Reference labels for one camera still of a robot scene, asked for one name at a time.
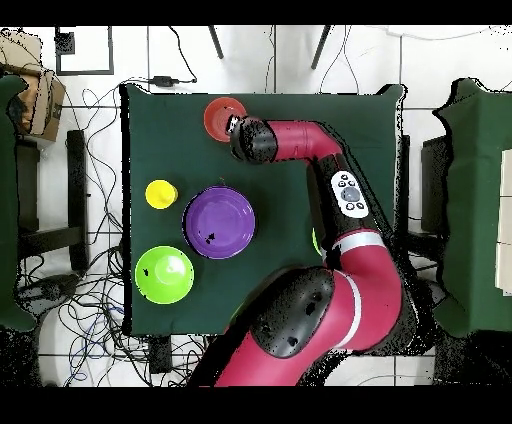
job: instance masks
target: purple plate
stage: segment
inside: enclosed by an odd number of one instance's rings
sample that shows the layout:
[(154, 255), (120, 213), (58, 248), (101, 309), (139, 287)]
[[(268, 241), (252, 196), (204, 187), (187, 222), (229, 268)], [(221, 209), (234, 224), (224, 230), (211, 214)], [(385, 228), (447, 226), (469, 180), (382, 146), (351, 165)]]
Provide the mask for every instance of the purple plate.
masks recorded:
[(195, 196), (183, 213), (183, 235), (200, 255), (227, 259), (244, 250), (254, 234), (249, 201), (229, 187), (214, 186)]

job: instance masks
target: power adapter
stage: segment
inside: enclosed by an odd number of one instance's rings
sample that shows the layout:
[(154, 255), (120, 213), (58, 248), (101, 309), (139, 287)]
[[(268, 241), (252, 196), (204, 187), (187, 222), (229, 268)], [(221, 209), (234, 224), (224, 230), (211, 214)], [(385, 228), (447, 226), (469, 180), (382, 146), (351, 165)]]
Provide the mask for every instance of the power adapter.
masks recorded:
[(197, 79), (194, 78), (193, 80), (190, 80), (190, 81), (180, 81), (179, 79), (171, 78), (169, 76), (157, 75), (157, 76), (154, 76), (153, 78), (151, 78), (150, 80), (148, 80), (148, 82), (150, 84), (156, 85), (157, 87), (171, 88), (171, 87), (174, 87), (174, 85), (179, 84), (179, 83), (189, 83), (189, 82), (195, 83), (195, 82), (197, 82)]

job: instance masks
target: chair leg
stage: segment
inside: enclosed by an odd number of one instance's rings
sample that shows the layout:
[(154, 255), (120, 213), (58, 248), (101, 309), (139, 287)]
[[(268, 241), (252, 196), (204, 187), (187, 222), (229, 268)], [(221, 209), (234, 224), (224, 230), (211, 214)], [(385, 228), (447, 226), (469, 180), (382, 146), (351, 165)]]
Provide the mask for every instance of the chair leg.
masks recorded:
[(316, 48), (315, 57), (313, 58), (313, 63), (311, 64), (311, 69), (316, 69), (316, 65), (318, 65), (318, 59), (320, 59), (320, 55), (322, 54), (322, 50), (324, 49), (325, 40), (327, 40), (327, 36), (329, 35), (329, 31), (331, 30), (331, 25), (324, 25), (324, 30), (322, 31), (322, 35), (320, 36), (320, 41), (318, 42), (318, 47)]
[(213, 44), (215, 45), (215, 50), (217, 50), (217, 56), (219, 59), (224, 59), (224, 54), (222, 53), (222, 49), (220, 48), (219, 37), (217, 37), (217, 31), (215, 31), (215, 26), (208, 25), (208, 29), (210, 30), (210, 35), (212, 36)]

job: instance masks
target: green table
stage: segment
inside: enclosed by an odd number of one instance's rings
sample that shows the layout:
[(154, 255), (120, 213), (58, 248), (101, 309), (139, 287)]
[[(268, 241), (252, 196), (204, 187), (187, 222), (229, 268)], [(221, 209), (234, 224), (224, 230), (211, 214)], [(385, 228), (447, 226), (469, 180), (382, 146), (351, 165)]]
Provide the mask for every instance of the green table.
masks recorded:
[(501, 152), (512, 149), (512, 96), (487, 92), (472, 79), (456, 81), (452, 93), (437, 111), (453, 146), (442, 274), (451, 297), (435, 309), (435, 317), (455, 337), (512, 331), (512, 298), (494, 286)]
[[(403, 95), (402, 86), (393, 85), (374, 96), (231, 96), (251, 115), (315, 120), (334, 128), (350, 146), (392, 222), (397, 110)], [(129, 156), (123, 161), (123, 218), (125, 239), (130, 240), (131, 277), (140, 256), (158, 245), (184, 251), (196, 273), (190, 293), (172, 305), (150, 303), (134, 282), (127, 284), (125, 306), (132, 334), (222, 333), (246, 296), (271, 272), (293, 264), (321, 263), (311, 240), (304, 163), (251, 166), (233, 159), (229, 146), (209, 137), (203, 125), (206, 106), (219, 96), (155, 95), (130, 84), (121, 87), (121, 97), (123, 153)], [(168, 209), (155, 210), (146, 203), (146, 186), (155, 179), (165, 179), (179, 191)], [(195, 194), (223, 182), (246, 195), (258, 227), (242, 253), (214, 261), (187, 246), (181, 218)]]

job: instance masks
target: lime green bowl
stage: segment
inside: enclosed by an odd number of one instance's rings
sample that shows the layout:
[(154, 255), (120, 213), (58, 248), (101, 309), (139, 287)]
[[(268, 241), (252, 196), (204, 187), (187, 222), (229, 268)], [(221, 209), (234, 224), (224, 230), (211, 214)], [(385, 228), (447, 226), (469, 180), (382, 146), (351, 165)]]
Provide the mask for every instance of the lime green bowl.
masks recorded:
[(181, 250), (158, 246), (144, 253), (135, 266), (135, 284), (153, 303), (167, 305), (183, 299), (192, 288), (194, 267)]

